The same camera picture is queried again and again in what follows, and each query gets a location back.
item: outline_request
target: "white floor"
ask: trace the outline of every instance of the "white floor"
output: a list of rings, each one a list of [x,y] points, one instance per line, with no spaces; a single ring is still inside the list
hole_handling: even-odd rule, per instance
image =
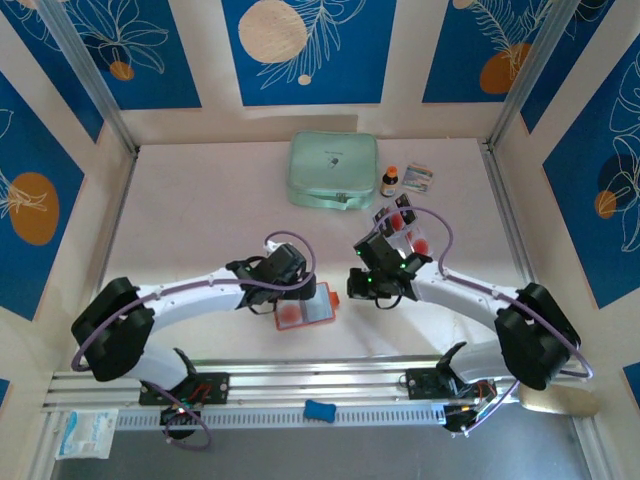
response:
[[[145,146],[140,152],[106,280],[128,276],[134,284],[159,284],[207,273],[262,254],[274,230],[305,236],[318,257],[318,281],[340,296],[334,323],[276,330],[272,315],[248,310],[217,312],[154,335],[192,359],[347,358],[444,352],[465,339],[492,337],[486,328],[435,305],[403,300],[396,309],[346,296],[349,268],[363,266],[353,244],[373,226],[383,198],[370,210],[296,207],[287,201],[288,143]],[[410,193],[414,205],[444,215],[456,233],[448,265],[498,284],[524,286],[507,239],[475,139],[380,140],[381,172],[417,162],[434,171],[427,195]],[[435,251],[446,231],[420,216]]]

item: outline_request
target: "beige circle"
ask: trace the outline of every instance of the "beige circle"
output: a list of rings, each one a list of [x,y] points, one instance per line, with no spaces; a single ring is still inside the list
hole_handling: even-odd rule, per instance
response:
[[[452,0],[453,6],[458,10],[463,10],[470,7],[476,0]]]
[[[307,28],[294,8],[281,0],[254,3],[238,24],[240,43],[262,63],[291,60],[307,44]]]
[[[24,5],[25,7],[30,8],[32,10],[36,9],[35,0],[16,0],[16,1],[21,5]],[[58,0],[59,3],[66,2],[66,1],[68,0]]]

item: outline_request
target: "white packet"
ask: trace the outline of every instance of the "white packet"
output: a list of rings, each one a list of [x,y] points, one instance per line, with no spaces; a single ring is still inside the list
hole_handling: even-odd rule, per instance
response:
[[[109,458],[118,410],[73,410],[62,435],[56,460]]]

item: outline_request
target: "purple cable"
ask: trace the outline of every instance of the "purple cable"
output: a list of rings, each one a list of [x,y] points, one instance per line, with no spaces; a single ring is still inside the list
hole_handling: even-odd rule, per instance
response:
[[[294,285],[275,285],[275,284],[271,284],[271,283],[260,282],[258,280],[240,280],[240,279],[231,279],[231,278],[214,280],[211,283],[208,280],[198,280],[196,282],[186,283],[184,285],[179,285],[179,286],[176,286],[176,287],[165,288],[164,290],[160,291],[159,294],[154,292],[154,293],[151,293],[149,295],[145,295],[144,297],[138,298],[137,300],[134,300],[133,302],[129,303],[128,305],[125,305],[120,310],[118,310],[115,313],[113,313],[104,322],[102,322],[98,326],[98,328],[96,328],[93,331],[93,333],[87,337],[87,339],[82,343],[82,345],[80,345],[80,348],[78,349],[78,351],[74,355],[73,359],[71,360],[71,369],[73,371],[75,371],[75,372],[86,372],[88,370],[91,370],[91,367],[89,367],[88,365],[84,365],[84,366],[80,365],[82,357],[86,353],[86,351],[89,348],[89,346],[107,328],[109,328],[109,326],[113,322],[118,320],[122,315],[124,315],[128,311],[132,310],[133,308],[135,308],[135,307],[137,307],[139,305],[142,305],[143,303],[146,303],[146,302],[148,302],[150,300],[156,300],[159,297],[165,297],[167,295],[174,295],[176,293],[184,292],[184,291],[187,291],[187,290],[192,290],[194,288],[209,287],[209,286],[213,287],[213,286],[216,286],[216,285],[254,285],[256,287],[267,288],[269,290],[278,290],[278,291],[281,291],[281,292],[288,292],[288,291],[291,291],[291,290],[297,290],[300,287],[306,285],[307,283],[309,283],[311,281],[311,279],[313,278],[313,274],[316,271],[316,255],[315,255],[315,252],[313,251],[313,248],[311,247],[311,244],[304,237],[298,235],[297,233],[290,232],[288,230],[278,230],[276,232],[270,233],[267,236],[267,238],[264,239],[264,243],[266,244],[267,241],[271,240],[276,235],[289,235],[291,237],[297,238],[298,240],[300,240],[304,244],[305,247],[307,247],[307,250],[309,250],[309,256],[311,257],[311,269],[309,271],[309,275],[307,275],[305,277],[305,279],[302,280],[301,282],[298,282],[298,283],[296,283]],[[175,398],[173,395],[171,395],[169,392],[164,390],[159,385],[155,385],[153,383],[149,383],[149,386],[151,386],[151,388],[156,390],[160,395],[165,397],[167,400],[169,400],[170,402],[172,402],[172,403],[178,405],[180,408],[182,408],[194,421],[196,421],[203,428],[203,430],[205,431],[205,433],[207,435],[207,443],[204,444],[204,445],[187,445],[187,444],[184,444],[184,443],[177,443],[177,442],[174,442],[171,439],[171,437],[169,437],[169,424],[167,424],[165,426],[165,430],[164,430],[165,436],[167,437],[167,441],[169,443],[171,443],[172,445],[178,446],[178,447],[183,448],[185,450],[206,450],[207,448],[209,448],[209,446],[211,445],[213,436],[211,434],[211,430],[209,429],[209,427],[207,427],[207,425],[204,423],[204,421],[200,417],[198,417],[193,412],[193,410],[191,410],[184,403],[180,402],[177,398]]]
[[[511,298],[508,295],[505,295],[504,293],[501,292],[495,292],[488,287],[485,287],[484,285],[480,285],[478,283],[472,282],[471,280],[467,280],[464,278],[460,278],[457,277],[455,275],[450,275],[449,273],[447,273],[447,271],[444,268],[444,259],[447,256],[447,254],[449,253],[449,250],[451,250],[451,247],[453,246],[453,239],[454,239],[454,233],[453,233],[453,229],[451,228],[451,225],[449,225],[449,222],[447,222],[444,217],[442,217],[440,214],[434,212],[433,210],[430,210],[428,208],[423,208],[423,207],[399,207],[395,210],[390,210],[388,211],[385,215],[383,215],[378,222],[374,225],[373,229],[371,230],[372,232],[375,232],[378,227],[380,227],[380,225],[382,225],[382,223],[389,218],[391,215],[393,215],[394,213],[399,213],[399,212],[406,212],[409,210],[413,210],[413,211],[419,211],[419,212],[424,212],[424,213],[428,213],[429,215],[431,215],[432,217],[437,218],[440,223],[442,223],[442,225],[447,229],[447,232],[449,233],[449,241],[447,242],[447,246],[445,247],[444,251],[442,252],[442,255],[440,255],[440,258],[438,259],[438,271],[440,272],[440,275],[442,275],[442,278],[447,279],[447,280],[452,280],[460,285],[464,285],[466,287],[472,288],[474,290],[478,290],[482,293],[494,296],[494,298],[498,298],[499,300],[503,300],[507,303],[509,303],[510,305],[513,305],[517,308],[519,308],[520,310],[522,310],[523,312],[525,312],[527,315],[529,315],[533,320],[535,320],[536,322],[538,322],[540,325],[542,325],[545,329],[547,329],[547,331],[549,331],[554,337],[556,337],[560,343],[562,343],[562,345],[564,345],[565,348],[567,348],[567,350],[569,350],[569,352],[571,352],[571,354],[573,356],[575,356],[578,361],[580,362],[580,364],[582,365],[582,367],[584,368],[584,372],[574,372],[574,371],[570,371],[570,370],[560,370],[560,373],[564,374],[564,375],[568,375],[568,376],[572,376],[572,377],[578,377],[578,378],[592,378],[594,375],[593,372],[593,368],[591,367],[591,365],[589,364],[589,362],[587,362],[587,359],[584,358],[584,355],[582,355],[582,353],[580,353],[580,351],[578,350],[578,348],[573,345],[569,340],[567,340],[564,335],[562,335],[553,325],[551,325],[547,320],[545,320],[541,315],[539,315],[537,312],[534,312],[531,308],[529,308],[527,305],[525,305],[524,303],[518,301],[515,298]],[[509,389],[504,393],[504,395],[502,395],[502,397],[500,397],[500,399],[497,401],[497,403],[495,404],[495,406],[489,410],[487,412],[487,414],[482,417],[480,420],[478,420],[477,422],[475,422],[471,427],[469,427],[466,430],[466,433],[468,434],[469,432],[471,432],[472,430],[474,430],[476,427],[478,427],[482,422],[484,422],[487,418],[489,418],[491,415],[493,415],[493,413],[498,409],[498,407],[500,407],[500,405],[502,405],[502,403],[506,400],[506,398],[511,395],[511,393],[513,393],[513,391],[518,387],[518,385],[520,384],[519,381],[516,380],[516,382],[511,385],[511,387],[509,387]]]

